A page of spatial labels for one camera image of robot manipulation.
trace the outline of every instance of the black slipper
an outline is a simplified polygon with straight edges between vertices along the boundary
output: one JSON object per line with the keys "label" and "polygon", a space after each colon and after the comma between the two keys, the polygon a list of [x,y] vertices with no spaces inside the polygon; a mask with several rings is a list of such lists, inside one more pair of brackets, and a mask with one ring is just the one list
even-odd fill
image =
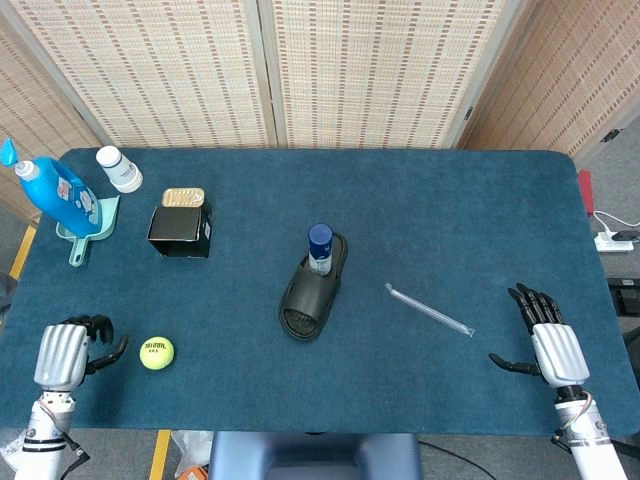
{"label": "black slipper", "polygon": [[316,338],[329,319],[333,300],[340,287],[342,268],[347,260],[348,244],[339,233],[333,234],[331,271],[324,277],[309,270],[305,255],[280,300],[280,323],[298,340]]}

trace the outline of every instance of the robotic arm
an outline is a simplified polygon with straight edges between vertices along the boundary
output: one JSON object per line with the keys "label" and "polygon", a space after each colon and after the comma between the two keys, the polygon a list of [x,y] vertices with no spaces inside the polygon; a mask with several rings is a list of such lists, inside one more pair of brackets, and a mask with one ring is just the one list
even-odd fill
{"label": "robotic arm", "polygon": [[[95,342],[98,335],[102,343],[113,341],[113,325],[103,315],[69,318],[45,329],[34,375],[44,392],[31,408],[15,480],[64,480],[72,470],[89,461],[89,455],[69,437],[76,403],[71,395],[85,376],[116,362],[129,341],[125,335],[114,352],[90,362],[89,343]],[[78,459],[60,477],[66,445]]]}
{"label": "robotic arm", "polygon": [[589,369],[576,334],[564,324],[550,296],[521,283],[516,287],[517,290],[510,288],[509,294],[520,307],[537,363],[511,363],[495,353],[489,354],[489,358],[509,372],[542,375],[549,386],[556,389],[555,407],[562,426],[556,430],[552,442],[566,444],[583,480],[626,480],[607,425],[591,394],[582,388],[589,378]]}

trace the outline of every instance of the yellow tape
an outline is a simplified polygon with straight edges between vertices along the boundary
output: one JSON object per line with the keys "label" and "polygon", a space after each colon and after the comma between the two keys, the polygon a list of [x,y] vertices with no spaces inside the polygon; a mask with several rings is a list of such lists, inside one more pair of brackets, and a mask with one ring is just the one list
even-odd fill
{"label": "yellow tape", "polygon": [[35,235],[36,229],[29,225],[27,227],[27,231],[24,232],[24,237],[22,237],[22,243],[18,249],[18,254],[16,255],[16,259],[13,261],[13,266],[9,272],[9,275],[16,280],[20,279],[22,269],[27,261],[27,256],[29,255],[29,250],[31,250],[31,244],[33,243],[33,237],[35,237]]}
{"label": "yellow tape", "polygon": [[170,439],[171,430],[158,430],[156,450],[153,453],[153,462],[151,463],[149,480],[162,480],[162,476],[164,475],[164,464],[167,461],[167,452],[169,451]]}

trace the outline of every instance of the blue cap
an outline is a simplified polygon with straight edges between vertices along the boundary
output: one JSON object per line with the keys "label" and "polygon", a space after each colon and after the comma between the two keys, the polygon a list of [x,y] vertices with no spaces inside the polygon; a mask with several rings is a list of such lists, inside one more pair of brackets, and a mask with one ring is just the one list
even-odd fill
{"label": "blue cap", "polygon": [[13,144],[13,140],[7,137],[2,142],[2,148],[0,148],[0,161],[5,167],[12,167],[18,163],[18,152]]}
{"label": "blue cap", "polygon": [[331,240],[333,230],[329,225],[316,223],[309,229],[309,253],[316,259],[327,258],[331,255]]}

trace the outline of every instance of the wall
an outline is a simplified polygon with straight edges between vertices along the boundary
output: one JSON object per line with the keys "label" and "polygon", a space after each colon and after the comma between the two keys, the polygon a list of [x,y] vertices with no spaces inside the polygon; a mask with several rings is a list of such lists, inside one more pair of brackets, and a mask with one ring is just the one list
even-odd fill
{"label": "wall", "polygon": [[522,22],[461,145],[575,157],[635,108],[640,2],[541,0]]}
{"label": "wall", "polygon": [[[82,119],[0,23],[0,136],[11,136],[22,158],[59,157],[98,142]],[[20,218],[35,220],[36,207],[22,193],[12,169],[0,167],[0,202]]]}
{"label": "wall", "polygon": [[447,146],[507,3],[273,0],[287,145]]}
{"label": "wall", "polygon": [[268,145],[241,0],[12,3],[115,145]]}

